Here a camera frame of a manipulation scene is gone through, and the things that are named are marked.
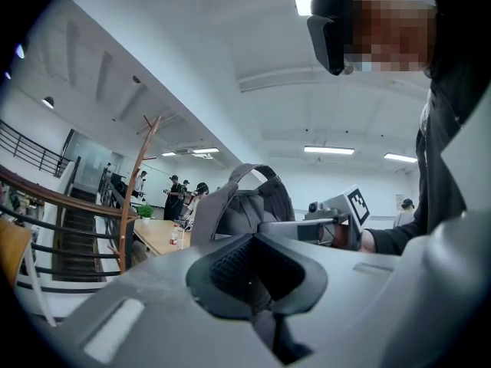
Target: table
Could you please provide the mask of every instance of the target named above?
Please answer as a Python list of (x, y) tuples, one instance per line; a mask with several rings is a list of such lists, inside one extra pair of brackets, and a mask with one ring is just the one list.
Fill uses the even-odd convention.
[[(171, 245), (169, 243), (175, 224), (173, 221), (151, 219), (148, 225), (144, 225), (141, 219), (137, 219), (134, 233), (154, 254), (169, 254), (179, 251), (180, 239), (183, 238), (183, 233), (177, 232), (177, 244)], [(191, 232), (184, 232), (184, 248), (188, 248), (190, 243)]]

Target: ceiling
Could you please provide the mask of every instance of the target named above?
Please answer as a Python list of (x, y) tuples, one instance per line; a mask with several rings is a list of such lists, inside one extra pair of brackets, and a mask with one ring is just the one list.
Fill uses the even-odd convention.
[[(430, 81), (422, 73), (330, 75), (315, 59), (295, 0), (202, 0), (228, 45), (236, 80), (273, 160), (400, 170), (388, 152), (415, 154)], [(346, 146), (353, 156), (305, 154)]]
[[(129, 60), (135, 60), (122, 47), (107, 50), (114, 42), (97, 23), (92, 21), (71, 0), (57, 0), (38, 21), (29, 35), (25, 59), (19, 61), (23, 69), (33, 70), (54, 81), (58, 86), (70, 87), (87, 102), (106, 111), (107, 124), (120, 122), (129, 134), (145, 137), (149, 126), (147, 117), (154, 121), (162, 117), (156, 136), (161, 153), (184, 148), (214, 146), (133, 75)], [(22, 80), (16, 83), (22, 87)], [(57, 105), (57, 111), (63, 105)], [(188, 157), (187, 162), (202, 161)], [(224, 166), (227, 159), (214, 155), (216, 163)]]
[[(159, 0), (145, 0), (157, 14)], [(334, 77), (316, 61), (295, 0), (197, 0), (200, 21), (224, 41), (245, 107), (274, 162), (342, 165), (392, 171), (415, 165), (385, 160), (385, 153), (414, 155), (429, 80), (422, 73), (365, 72)], [(61, 5), (31, 37), (26, 62), (58, 77), (110, 111), (130, 132), (143, 134), (143, 116), (163, 117), (157, 133), (163, 152), (214, 146), (165, 99), (136, 84), (121, 48), (111, 55), (109, 37), (74, 8)], [(194, 41), (199, 48), (199, 40)], [(305, 145), (355, 148), (353, 156), (305, 154)], [(225, 159), (216, 158), (222, 164)]]

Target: white wall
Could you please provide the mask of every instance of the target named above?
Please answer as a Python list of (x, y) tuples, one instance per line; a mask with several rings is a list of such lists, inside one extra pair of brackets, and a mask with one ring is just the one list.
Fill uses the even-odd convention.
[(14, 87), (8, 87), (2, 92), (0, 119), (30, 140), (57, 154), (61, 152), (64, 141), (73, 128), (41, 102)]
[[(19, 90), (15, 83), (16, 80), (23, 81), (22, 85), (24, 86), (31, 86), (34, 93), (44, 88), (42, 93), (53, 95), (55, 100), (64, 105), (63, 108), (49, 110)], [(58, 83), (55, 79), (49, 81), (32, 71), (22, 71), (22, 74), (16, 75), (16, 79), (10, 80), (2, 89), (0, 118), (18, 132), (55, 153), (60, 153), (70, 129), (75, 129), (95, 143), (123, 155), (124, 161), (120, 168), (120, 174), (129, 177), (143, 144), (143, 139), (128, 135), (126, 126), (119, 122), (112, 122), (109, 117), (104, 115), (104, 111), (100, 107), (87, 103), (79, 93), (66, 88), (66, 86), (66, 84)], [(77, 125), (69, 123), (64, 117), (72, 117)], [(155, 150), (153, 153), (150, 150), (147, 155), (157, 155), (158, 158), (143, 161), (142, 169), (148, 169), (149, 174), (150, 170), (156, 170), (147, 179), (149, 188), (154, 186), (165, 188), (166, 181), (173, 173), (174, 162), (170, 159), (163, 159), (157, 152), (158, 145), (155, 143), (153, 145)], [(6, 150), (3, 151), (6, 155), (2, 156), (2, 165), (12, 172), (49, 189), (54, 189), (57, 186), (58, 179), (46, 172), (40, 174), (35, 166), (31, 166), (21, 159), (13, 158)], [(109, 160), (101, 162), (106, 165)], [(157, 191), (150, 190), (150, 196), (147, 197), (147, 200), (150, 200), (150, 203), (155, 202), (156, 205), (161, 205), (158, 203), (165, 198), (154, 195), (155, 192)]]
[(324, 166), (272, 167), (286, 185), (293, 208), (299, 210), (307, 210), (309, 203), (329, 199), (357, 184), (373, 216), (393, 217), (397, 214), (396, 195), (411, 194), (404, 174)]
[(58, 187), (60, 182), (58, 178), (49, 172), (39, 170), (39, 168), (25, 162), (23, 159), (14, 157), (12, 153), (2, 147), (0, 147), (0, 160), (2, 166), (24, 179), (52, 190), (56, 190)]

